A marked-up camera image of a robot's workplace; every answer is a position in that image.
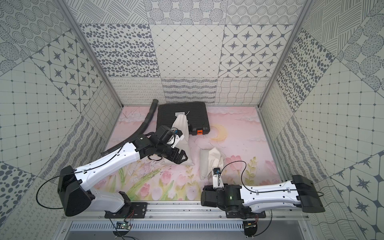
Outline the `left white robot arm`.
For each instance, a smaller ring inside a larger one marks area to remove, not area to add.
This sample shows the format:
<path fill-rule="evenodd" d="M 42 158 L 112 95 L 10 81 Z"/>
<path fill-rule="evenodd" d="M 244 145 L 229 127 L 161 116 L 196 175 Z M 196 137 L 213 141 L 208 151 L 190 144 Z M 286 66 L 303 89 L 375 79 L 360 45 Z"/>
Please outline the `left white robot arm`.
<path fill-rule="evenodd" d="M 124 166 L 153 155 L 174 164 L 188 160 L 180 143 L 189 136 L 176 128 L 160 126 L 155 132 L 141 134 L 113 150 L 110 154 L 84 166 L 63 168 L 59 175 L 58 194 L 65 216 L 73 217 L 85 211 L 104 211 L 105 218 L 125 218 L 133 214 L 132 201 L 125 192 L 107 193 L 95 189 L 105 177 Z"/>

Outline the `tall white cloth soil bag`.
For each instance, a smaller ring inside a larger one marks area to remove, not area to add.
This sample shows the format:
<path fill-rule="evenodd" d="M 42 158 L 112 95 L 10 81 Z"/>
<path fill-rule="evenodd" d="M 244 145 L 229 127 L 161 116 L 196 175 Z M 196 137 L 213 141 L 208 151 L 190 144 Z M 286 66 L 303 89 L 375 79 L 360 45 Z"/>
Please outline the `tall white cloth soil bag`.
<path fill-rule="evenodd" d="M 192 160 L 191 150 L 189 146 L 189 127 L 188 127 L 187 116 L 184 114 L 179 114 L 172 125 L 172 130 L 177 130 L 182 134 L 181 137 L 177 137 L 177 143 L 173 145 L 179 150 L 185 151 L 185 154 L 188 158 L 186 161 L 181 163 L 181 165 L 193 166 L 194 163 Z"/>

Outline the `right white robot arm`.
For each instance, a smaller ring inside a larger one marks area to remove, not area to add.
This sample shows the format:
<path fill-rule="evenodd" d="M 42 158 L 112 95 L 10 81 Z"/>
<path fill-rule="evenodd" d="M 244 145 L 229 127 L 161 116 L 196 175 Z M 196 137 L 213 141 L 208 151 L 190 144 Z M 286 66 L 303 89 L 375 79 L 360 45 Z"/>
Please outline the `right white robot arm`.
<path fill-rule="evenodd" d="M 311 180 L 293 175 L 291 180 L 274 185 L 208 185 L 203 188 L 201 205 L 218 208 L 227 218 L 251 219 L 259 214 L 264 218 L 265 211 L 274 209 L 299 208 L 304 213 L 323 213 L 322 195 Z"/>

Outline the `small white cloth soil bag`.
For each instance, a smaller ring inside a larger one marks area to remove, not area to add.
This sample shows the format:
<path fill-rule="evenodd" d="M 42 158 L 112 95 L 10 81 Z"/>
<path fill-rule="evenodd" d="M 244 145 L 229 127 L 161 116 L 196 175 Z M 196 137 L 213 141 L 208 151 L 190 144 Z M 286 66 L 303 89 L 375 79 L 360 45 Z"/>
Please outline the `small white cloth soil bag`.
<path fill-rule="evenodd" d="M 224 155 L 217 149 L 200 151 L 200 178 L 201 180 L 209 178 L 214 168 L 224 167 Z"/>

